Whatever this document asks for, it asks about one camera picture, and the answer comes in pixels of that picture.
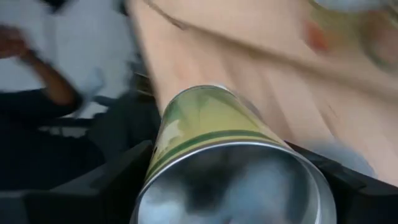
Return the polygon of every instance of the green can label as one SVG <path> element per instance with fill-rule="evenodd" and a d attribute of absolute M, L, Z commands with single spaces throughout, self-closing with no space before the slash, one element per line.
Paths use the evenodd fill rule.
<path fill-rule="evenodd" d="M 242 140 L 288 147 L 228 90 L 217 86 L 185 90 L 166 107 L 146 182 L 201 146 Z"/>

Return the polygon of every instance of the can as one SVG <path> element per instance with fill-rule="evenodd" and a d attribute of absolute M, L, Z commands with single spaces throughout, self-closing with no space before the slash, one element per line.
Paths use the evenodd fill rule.
<path fill-rule="evenodd" d="M 250 210 L 237 207 L 243 198 L 234 195 L 247 189 L 264 195 L 248 184 L 262 177 L 272 177 L 264 180 L 268 198 L 251 197 L 258 203 L 250 202 Z M 277 197 L 272 208 L 262 204 L 270 195 Z M 277 202 L 281 209 L 273 208 Z M 303 210 L 292 212 L 291 206 Z M 259 208 L 272 212 L 264 217 Z M 229 90 L 202 85 L 175 96 L 165 109 L 131 223 L 262 223 L 270 214 L 275 222 L 336 223 L 333 196 L 321 172 Z"/>

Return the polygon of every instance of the can label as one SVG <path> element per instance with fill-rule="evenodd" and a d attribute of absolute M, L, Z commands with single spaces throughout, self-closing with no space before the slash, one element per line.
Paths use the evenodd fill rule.
<path fill-rule="evenodd" d="M 146 182 L 194 150 L 233 141 L 261 141 L 288 147 L 228 90 L 196 86 L 167 106 Z"/>

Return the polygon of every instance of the person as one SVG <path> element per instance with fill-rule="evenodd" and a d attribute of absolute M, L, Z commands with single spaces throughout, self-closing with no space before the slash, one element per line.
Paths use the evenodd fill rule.
<path fill-rule="evenodd" d="M 160 125 L 155 102 L 139 102 L 127 93 L 80 138 L 38 130 L 78 109 L 82 97 L 28 47 L 20 30 L 0 26 L 0 58 L 8 57 L 31 68 L 45 87 L 0 93 L 0 190 L 48 190 L 143 140 L 155 140 Z"/>

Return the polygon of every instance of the hand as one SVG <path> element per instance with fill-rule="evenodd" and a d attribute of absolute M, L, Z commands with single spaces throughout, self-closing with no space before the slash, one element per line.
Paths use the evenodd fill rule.
<path fill-rule="evenodd" d="M 20 57 L 28 51 L 29 48 L 19 29 L 0 25 L 0 58 Z"/>

